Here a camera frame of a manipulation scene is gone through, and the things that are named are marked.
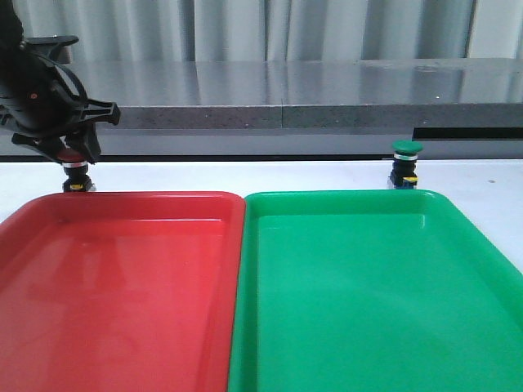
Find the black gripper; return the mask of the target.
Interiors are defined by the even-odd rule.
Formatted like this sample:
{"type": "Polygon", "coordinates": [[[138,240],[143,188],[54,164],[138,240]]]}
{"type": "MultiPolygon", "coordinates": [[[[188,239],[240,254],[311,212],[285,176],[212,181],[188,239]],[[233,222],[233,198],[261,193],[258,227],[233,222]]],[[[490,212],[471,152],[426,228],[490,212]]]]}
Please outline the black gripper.
{"type": "Polygon", "coordinates": [[[55,163],[67,145],[87,162],[97,163],[101,147],[96,123],[119,123],[114,102],[93,100],[65,65],[74,35],[24,38],[1,45],[1,127],[15,133],[11,142],[55,163]]]}

